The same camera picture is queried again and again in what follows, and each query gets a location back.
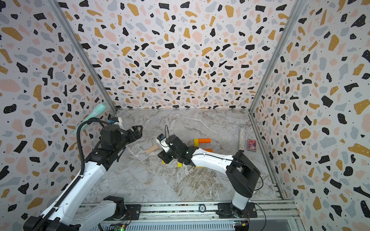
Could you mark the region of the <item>mint green microphone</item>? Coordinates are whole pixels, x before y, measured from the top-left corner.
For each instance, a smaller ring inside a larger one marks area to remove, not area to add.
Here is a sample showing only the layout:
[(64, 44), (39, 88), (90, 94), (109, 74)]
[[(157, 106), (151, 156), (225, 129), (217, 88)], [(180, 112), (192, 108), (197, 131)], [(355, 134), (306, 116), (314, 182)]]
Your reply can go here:
[(107, 106), (104, 103), (97, 105), (93, 111), (83, 120), (83, 122), (88, 121), (90, 118), (97, 118), (107, 109)]

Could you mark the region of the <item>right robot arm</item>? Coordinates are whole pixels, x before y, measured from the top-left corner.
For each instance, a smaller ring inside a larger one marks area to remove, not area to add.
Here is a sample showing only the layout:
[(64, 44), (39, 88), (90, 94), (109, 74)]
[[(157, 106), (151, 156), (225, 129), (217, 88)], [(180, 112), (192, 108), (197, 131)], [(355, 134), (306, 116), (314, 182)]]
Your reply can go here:
[(166, 164), (177, 160), (183, 165), (205, 167), (225, 174), (235, 190), (232, 208), (237, 212), (246, 208), (261, 172), (241, 150), (234, 155), (211, 153), (196, 146), (187, 146), (176, 135), (165, 137), (160, 134), (156, 142), (163, 149), (158, 157)]

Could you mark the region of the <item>glitter filled clear tube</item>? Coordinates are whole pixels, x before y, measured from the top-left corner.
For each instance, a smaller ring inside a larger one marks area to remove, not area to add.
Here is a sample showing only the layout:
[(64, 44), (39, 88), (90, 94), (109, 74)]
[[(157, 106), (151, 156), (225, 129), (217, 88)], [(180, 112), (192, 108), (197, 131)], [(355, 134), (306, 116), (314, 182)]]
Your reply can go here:
[(238, 149), (239, 151), (245, 151), (245, 139), (246, 139), (246, 126), (240, 125), (239, 130), (239, 142), (238, 142)]

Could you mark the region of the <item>beige wooden block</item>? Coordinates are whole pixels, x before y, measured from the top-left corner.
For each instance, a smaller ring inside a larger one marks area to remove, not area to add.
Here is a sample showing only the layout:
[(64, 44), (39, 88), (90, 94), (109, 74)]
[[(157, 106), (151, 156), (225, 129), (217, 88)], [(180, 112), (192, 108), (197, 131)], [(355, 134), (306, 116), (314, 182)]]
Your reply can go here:
[(160, 148), (159, 148), (159, 146), (158, 145), (154, 145), (154, 146), (152, 146), (152, 147), (150, 147), (150, 148), (148, 148), (148, 149), (146, 149), (145, 150), (145, 153), (148, 155), (148, 154), (151, 154), (151, 153), (153, 153), (153, 152), (155, 152), (155, 151), (157, 151), (157, 150), (159, 150)]

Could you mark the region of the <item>orange block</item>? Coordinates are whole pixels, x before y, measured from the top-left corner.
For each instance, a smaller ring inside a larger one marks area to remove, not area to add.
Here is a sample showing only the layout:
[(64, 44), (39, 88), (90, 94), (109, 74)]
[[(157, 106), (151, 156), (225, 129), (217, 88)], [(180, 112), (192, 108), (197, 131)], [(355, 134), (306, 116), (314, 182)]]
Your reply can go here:
[(211, 143), (211, 139), (198, 139), (198, 143)]

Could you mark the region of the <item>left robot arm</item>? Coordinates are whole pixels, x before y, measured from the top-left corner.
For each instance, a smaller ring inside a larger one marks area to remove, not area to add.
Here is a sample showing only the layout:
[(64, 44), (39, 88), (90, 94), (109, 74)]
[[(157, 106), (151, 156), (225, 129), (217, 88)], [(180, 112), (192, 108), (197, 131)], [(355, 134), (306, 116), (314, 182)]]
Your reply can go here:
[(106, 124), (100, 139), (90, 154), (82, 160), (77, 177), (63, 193), (39, 216), (30, 216), (25, 231), (88, 231), (106, 218), (119, 220), (127, 215), (124, 199), (107, 196), (93, 209), (80, 217), (75, 214), (87, 193), (96, 182), (117, 162), (126, 146), (142, 138), (143, 127), (133, 126), (123, 130), (118, 123)]

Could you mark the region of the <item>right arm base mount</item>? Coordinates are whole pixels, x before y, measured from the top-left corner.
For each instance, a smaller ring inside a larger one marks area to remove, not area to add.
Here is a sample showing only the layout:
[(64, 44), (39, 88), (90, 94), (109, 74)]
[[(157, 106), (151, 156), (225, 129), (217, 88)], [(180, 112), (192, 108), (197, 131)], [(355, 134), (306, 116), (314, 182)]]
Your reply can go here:
[(216, 214), (219, 218), (257, 218), (255, 203), (248, 202), (246, 207), (241, 210), (232, 205), (232, 203), (217, 204)]

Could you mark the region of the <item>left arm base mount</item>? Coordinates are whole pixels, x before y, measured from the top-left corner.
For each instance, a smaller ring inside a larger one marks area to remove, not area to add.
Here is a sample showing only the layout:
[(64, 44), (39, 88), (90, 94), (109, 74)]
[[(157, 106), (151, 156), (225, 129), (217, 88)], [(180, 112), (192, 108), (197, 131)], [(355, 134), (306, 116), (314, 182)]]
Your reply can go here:
[(140, 204), (116, 205), (115, 213), (110, 217), (113, 220), (139, 220), (141, 212)]

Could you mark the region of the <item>red playing card box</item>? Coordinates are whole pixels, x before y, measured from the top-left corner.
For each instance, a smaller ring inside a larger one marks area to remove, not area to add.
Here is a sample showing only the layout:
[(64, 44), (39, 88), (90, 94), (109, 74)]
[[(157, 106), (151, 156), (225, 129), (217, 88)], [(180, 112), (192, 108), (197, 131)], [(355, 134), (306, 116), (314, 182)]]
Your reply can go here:
[(247, 139), (247, 150), (251, 152), (257, 152), (257, 141), (253, 139)]

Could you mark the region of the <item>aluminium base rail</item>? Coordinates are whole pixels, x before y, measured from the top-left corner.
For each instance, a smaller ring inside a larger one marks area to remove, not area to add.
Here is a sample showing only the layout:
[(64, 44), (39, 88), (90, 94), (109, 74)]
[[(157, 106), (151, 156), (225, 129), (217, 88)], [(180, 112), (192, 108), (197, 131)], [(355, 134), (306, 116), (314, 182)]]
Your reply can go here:
[[(303, 231), (300, 215), (292, 201), (249, 201), (255, 203), (257, 218), (219, 218), (211, 202), (157, 202), (140, 204), (139, 220), (106, 218), (89, 231)], [(75, 217), (96, 207), (81, 204)]]

